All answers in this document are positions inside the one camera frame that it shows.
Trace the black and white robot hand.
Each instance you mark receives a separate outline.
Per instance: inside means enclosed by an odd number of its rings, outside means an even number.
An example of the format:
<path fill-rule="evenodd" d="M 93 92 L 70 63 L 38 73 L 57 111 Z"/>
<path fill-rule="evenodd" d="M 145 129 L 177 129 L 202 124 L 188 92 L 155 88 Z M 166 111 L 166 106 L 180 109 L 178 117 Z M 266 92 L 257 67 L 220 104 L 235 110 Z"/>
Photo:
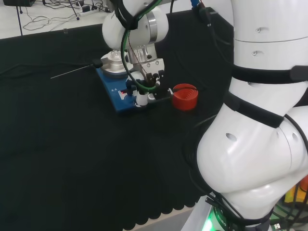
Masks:
<path fill-rule="evenodd" d="M 133 67 L 134 71 L 128 72 L 126 88 L 128 96 L 135 96 L 137 107 L 171 99 L 173 90 L 167 82 L 163 59 L 134 64 Z"/>

